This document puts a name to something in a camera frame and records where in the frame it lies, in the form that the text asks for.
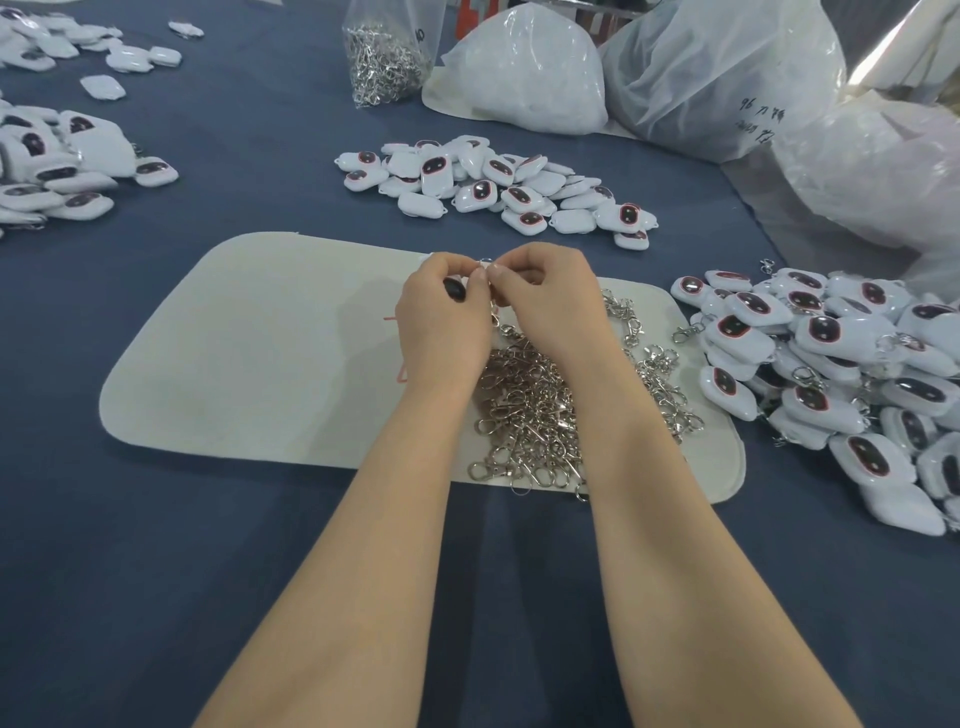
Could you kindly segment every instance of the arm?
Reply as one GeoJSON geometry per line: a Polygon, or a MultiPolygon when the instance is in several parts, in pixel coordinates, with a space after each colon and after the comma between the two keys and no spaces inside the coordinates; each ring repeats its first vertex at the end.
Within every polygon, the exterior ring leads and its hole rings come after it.
{"type": "Polygon", "coordinates": [[[704,498],[620,351],[583,256],[534,243],[489,273],[573,391],[613,649],[635,725],[859,726],[704,498]]]}
{"type": "Polygon", "coordinates": [[[396,315],[400,403],[194,728],[417,724],[450,465],[490,354],[483,268],[432,255],[396,315]],[[453,302],[444,276],[471,272],[453,302]]]}

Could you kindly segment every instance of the blue tablecloth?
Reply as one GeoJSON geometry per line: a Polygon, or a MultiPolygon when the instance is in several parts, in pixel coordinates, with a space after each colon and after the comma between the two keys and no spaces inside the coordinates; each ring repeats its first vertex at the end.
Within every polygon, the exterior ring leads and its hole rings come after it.
{"type": "MultiPolygon", "coordinates": [[[[758,275],[773,254],[711,165],[451,119],[417,100],[355,109],[341,2],[67,9],[132,44],[181,49],[182,68],[124,76],[129,97],[101,104],[78,80],[106,67],[84,54],[50,73],[3,71],[5,96],[103,114],[182,180],[125,184],[101,220],[0,243],[0,725],[188,726],[348,485],[347,471],[135,449],[100,427],[107,373],[204,253],[250,231],[476,257],[521,242],[495,215],[412,220],[351,195],[340,152],[480,133],[596,174],[660,218],[642,254],[605,234],[564,238],[600,276],[758,275]],[[166,29],[185,13],[204,40],[166,29]]],[[[739,430],[747,482],[718,512],[841,690],[871,728],[955,725],[957,544],[874,522],[828,454],[774,449],[764,425],[739,430]]],[[[453,486],[420,724],[629,725],[586,506],[453,486]]]]}

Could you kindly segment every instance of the forearm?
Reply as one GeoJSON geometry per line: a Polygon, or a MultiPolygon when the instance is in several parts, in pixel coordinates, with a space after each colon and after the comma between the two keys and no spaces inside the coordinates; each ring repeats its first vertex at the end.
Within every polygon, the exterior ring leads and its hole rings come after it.
{"type": "Polygon", "coordinates": [[[637,725],[859,725],[626,362],[574,377],[614,651],[637,725]]]}
{"type": "Polygon", "coordinates": [[[408,389],[195,728],[416,725],[466,404],[408,389]]]}

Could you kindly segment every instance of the white plastic bag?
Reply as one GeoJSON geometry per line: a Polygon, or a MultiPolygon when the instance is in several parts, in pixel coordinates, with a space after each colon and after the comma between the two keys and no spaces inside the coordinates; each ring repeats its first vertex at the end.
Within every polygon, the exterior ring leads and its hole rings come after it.
{"type": "Polygon", "coordinates": [[[960,120],[950,111],[870,91],[778,136],[773,152],[810,210],[923,253],[908,282],[960,295],[960,120]]]}
{"type": "Polygon", "coordinates": [[[715,162],[805,126],[846,82],[818,0],[664,0],[600,53],[614,119],[715,162]]]}
{"type": "Polygon", "coordinates": [[[527,3],[480,23],[443,56],[477,111],[533,132],[585,134],[607,123],[603,68],[589,34],[527,3]]]}

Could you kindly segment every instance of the hand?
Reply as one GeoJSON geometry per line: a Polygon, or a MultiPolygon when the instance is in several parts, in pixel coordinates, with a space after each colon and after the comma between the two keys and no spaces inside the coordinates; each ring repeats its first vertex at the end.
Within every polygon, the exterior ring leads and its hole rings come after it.
{"type": "Polygon", "coordinates": [[[483,266],[464,255],[432,254],[403,284],[396,323],[408,388],[447,387],[468,399],[491,349],[490,286],[483,266]],[[465,301],[447,295],[447,276],[469,276],[465,301]]]}
{"type": "Polygon", "coordinates": [[[529,243],[494,261],[487,275],[498,302],[513,307],[523,333],[567,381],[598,353],[619,353],[600,284],[580,251],[529,243]]]}

